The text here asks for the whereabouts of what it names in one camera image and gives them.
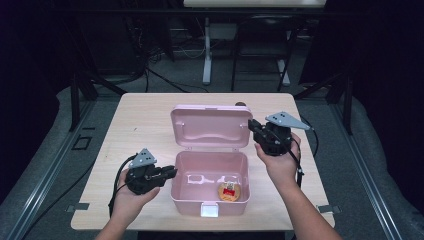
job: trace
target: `black cable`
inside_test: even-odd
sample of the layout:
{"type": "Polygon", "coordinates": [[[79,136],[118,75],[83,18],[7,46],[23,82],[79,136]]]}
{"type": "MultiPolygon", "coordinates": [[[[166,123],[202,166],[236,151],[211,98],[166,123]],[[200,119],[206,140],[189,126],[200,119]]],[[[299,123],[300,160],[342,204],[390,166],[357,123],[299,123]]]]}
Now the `black cable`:
{"type": "Polygon", "coordinates": [[[181,42],[174,43],[174,47],[183,47],[183,46],[186,46],[188,44],[196,43],[197,41],[200,42],[198,44],[199,46],[203,46],[204,45],[203,40],[200,40],[197,37],[196,38],[189,37],[189,38],[186,38],[186,39],[182,40],[181,42]]]}
{"type": "Polygon", "coordinates": [[[149,72],[146,69],[144,69],[144,75],[146,76],[146,88],[144,92],[147,93],[149,91],[149,72]]]}
{"type": "Polygon", "coordinates": [[[177,85],[181,85],[181,86],[185,86],[185,87],[192,87],[192,88],[199,88],[199,89],[204,90],[204,91],[205,91],[205,92],[207,92],[207,93],[209,92],[207,89],[202,88],[202,87],[197,87],[197,86],[192,86],[192,85],[187,85],[187,84],[183,84],[183,83],[176,83],[176,82],[170,81],[170,80],[168,80],[167,78],[165,78],[164,76],[162,76],[162,75],[160,75],[160,74],[156,73],[155,71],[153,71],[152,69],[150,69],[150,68],[149,68],[149,67],[147,67],[147,66],[146,66],[146,70],[147,70],[147,71],[149,71],[149,72],[151,72],[153,75],[155,75],[155,76],[159,77],[160,79],[164,80],[166,83],[170,84],[171,86],[175,87],[176,89],[180,90],[181,92],[184,92],[184,93],[190,93],[189,91],[184,90],[184,89],[180,88],[180,87],[179,87],[179,86],[177,86],[177,85]]]}
{"type": "Polygon", "coordinates": [[[286,152],[287,152],[287,153],[289,153],[289,154],[290,154],[290,156],[293,158],[293,160],[296,162],[296,165],[297,165],[297,179],[296,179],[296,183],[297,183],[297,185],[298,185],[298,186],[299,186],[299,188],[300,188],[300,187],[301,187],[301,185],[302,185],[302,177],[303,177],[303,175],[305,175],[305,173],[303,172],[302,166],[300,166],[300,158],[301,158],[301,155],[300,155],[300,145],[299,145],[299,143],[298,143],[296,140],[294,140],[294,138],[290,137],[290,141],[294,141],[294,142],[296,143],[296,145],[297,145],[298,149],[299,149],[299,158],[297,158],[297,157],[294,155],[294,153],[292,152],[292,150],[290,149],[290,148],[291,148],[291,144],[290,144],[290,148],[289,148],[289,147],[287,147],[285,144],[283,144],[283,143],[284,143],[284,141],[282,141],[282,140],[278,137],[278,135],[277,135],[277,134],[275,134],[273,131],[268,130],[267,132],[268,132],[268,133],[270,133],[270,134],[272,134],[272,135],[275,137],[275,139],[276,139],[277,141],[279,141],[280,143],[282,143],[282,144],[281,144],[281,146],[283,146],[283,148],[286,150],[286,152]]]}
{"type": "MultiPolygon", "coordinates": [[[[144,70],[141,71],[141,72],[139,72],[139,73],[132,74],[132,75],[130,75],[127,78],[124,78],[124,79],[119,79],[119,80],[110,80],[110,79],[108,79],[107,81],[110,82],[110,83],[112,83],[113,85],[120,85],[120,84],[124,84],[124,83],[130,83],[130,82],[134,82],[135,80],[137,80],[140,77],[142,77],[143,76],[143,73],[144,73],[144,70]]],[[[101,84],[101,83],[97,82],[95,79],[91,79],[91,80],[92,80],[92,82],[94,84],[101,84]]]]}
{"type": "Polygon", "coordinates": [[[121,175],[122,169],[124,169],[125,165],[127,165],[127,163],[129,161],[132,161],[135,158],[135,156],[137,156],[137,154],[135,154],[135,155],[129,157],[127,160],[125,160],[122,163],[122,165],[119,167],[118,172],[116,173],[115,182],[113,184],[112,198],[110,199],[110,202],[109,202],[109,205],[108,205],[109,206],[109,216],[112,216],[113,204],[115,203],[116,193],[119,191],[119,189],[121,189],[121,188],[118,189],[118,182],[119,182],[119,176],[121,175]]]}
{"type": "Polygon", "coordinates": [[[127,186],[127,183],[124,183],[124,185],[120,186],[120,187],[116,190],[116,192],[118,193],[118,192],[119,192],[119,190],[121,190],[121,188],[123,188],[123,187],[125,187],[125,186],[127,186]]]}
{"type": "Polygon", "coordinates": [[[305,118],[305,117],[303,117],[302,115],[300,115],[300,118],[301,118],[303,121],[305,121],[305,122],[306,122],[306,123],[307,123],[307,124],[311,127],[312,132],[314,133],[315,140],[316,140],[316,145],[315,145],[315,150],[314,150],[313,156],[315,157],[315,155],[317,155],[318,147],[319,147],[318,134],[317,134],[317,132],[315,131],[315,128],[313,128],[313,127],[312,127],[312,125],[308,122],[308,120],[306,120],[306,118],[305,118]]]}
{"type": "Polygon", "coordinates": [[[156,49],[152,49],[148,52],[149,54],[149,62],[157,63],[162,60],[162,54],[164,54],[163,50],[159,47],[156,49]]]}
{"type": "Polygon", "coordinates": [[[43,218],[47,212],[57,203],[59,202],[69,191],[72,190],[72,188],[75,187],[75,185],[78,184],[79,181],[81,181],[81,179],[88,173],[88,171],[90,171],[90,169],[93,167],[94,163],[96,162],[96,160],[94,160],[90,166],[87,168],[87,170],[85,170],[85,172],[68,188],[65,190],[65,192],[63,192],[53,203],[51,203],[46,210],[44,210],[40,216],[31,224],[31,226],[28,228],[28,230],[25,232],[24,236],[22,237],[22,240],[24,240],[28,234],[31,232],[31,230],[35,227],[35,225],[41,220],[41,218],[43,218]]]}

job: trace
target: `black controller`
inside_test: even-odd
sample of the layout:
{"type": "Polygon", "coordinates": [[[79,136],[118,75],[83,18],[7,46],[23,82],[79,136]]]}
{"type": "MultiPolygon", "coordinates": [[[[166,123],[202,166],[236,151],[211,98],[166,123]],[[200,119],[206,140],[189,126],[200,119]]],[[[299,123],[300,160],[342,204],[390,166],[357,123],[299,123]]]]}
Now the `black controller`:
{"type": "Polygon", "coordinates": [[[166,180],[177,175],[174,166],[155,167],[156,159],[145,148],[130,163],[125,183],[137,195],[145,194],[155,187],[163,187],[166,180]]]}
{"type": "Polygon", "coordinates": [[[291,129],[277,126],[271,122],[265,125],[255,119],[249,120],[249,130],[253,132],[253,140],[259,143],[267,155],[285,154],[291,146],[291,129]]]}
{"type": "Polygon", "coordinates": [[[253,132],[253,140],[259,143],[268,155],[278,156],[290,150],[292,137],[291,127],[304,130],[310,126],[292,117],[286,112],[279,112],[265,118],[268,122],[262,125],[255,119],[248,121],[249,130],[253,132]]]}

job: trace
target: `pink plastic box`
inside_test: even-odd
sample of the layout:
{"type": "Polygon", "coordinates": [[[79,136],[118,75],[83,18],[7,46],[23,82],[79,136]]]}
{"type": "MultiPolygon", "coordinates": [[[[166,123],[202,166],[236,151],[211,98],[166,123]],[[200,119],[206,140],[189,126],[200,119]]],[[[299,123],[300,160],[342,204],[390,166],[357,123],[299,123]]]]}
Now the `pink plastic box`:
{"type": "Polygon", "coordinates": [[[249,166],[239,149],[249,143],[249,108],[177,105],[171,119],[175,141],[186,147],[176,156],[178,172],[172,179],[171,197],[178,211],[202,217],[243,214],[250,198],[249,166]],[[211,151],[196,151],[196,147],[211,151]],[[219,185],[228,181],[240,184],[241,194],[235,202],[219,198],[219,185]]]}

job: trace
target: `small object on table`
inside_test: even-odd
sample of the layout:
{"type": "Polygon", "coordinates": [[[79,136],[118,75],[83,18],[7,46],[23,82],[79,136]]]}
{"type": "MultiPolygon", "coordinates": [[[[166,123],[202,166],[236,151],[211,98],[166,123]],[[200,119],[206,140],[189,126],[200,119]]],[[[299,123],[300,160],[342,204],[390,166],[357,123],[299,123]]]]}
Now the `small object on table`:
{"type": "Polygon", "coordinates": [[[219,198],[223,201],[235,202],[240,197],[240,184],[234,182],[224,182],[219,185],[219,198]]]}

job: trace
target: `dark backdrop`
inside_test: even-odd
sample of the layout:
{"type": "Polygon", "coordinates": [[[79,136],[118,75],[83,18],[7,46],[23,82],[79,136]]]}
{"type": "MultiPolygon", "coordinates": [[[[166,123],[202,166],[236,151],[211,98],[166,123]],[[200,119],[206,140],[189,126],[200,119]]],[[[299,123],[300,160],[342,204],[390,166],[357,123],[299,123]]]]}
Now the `dark backdrop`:
{"type": "Polygon", "coordinates": [[[353,61],[353,95],[377,131],[387,170],[424,213],[423,3],[327,0],[325,11],[371,16],[321,21],[300,82],[323,81],[353,61]]]}
{"type": "Polygon", "coordinates": [[[59,110],[54,81],[63,77],[47,31],[22,2],[3,2],[0,15],[0,202],[25,170],[59,110]]]}

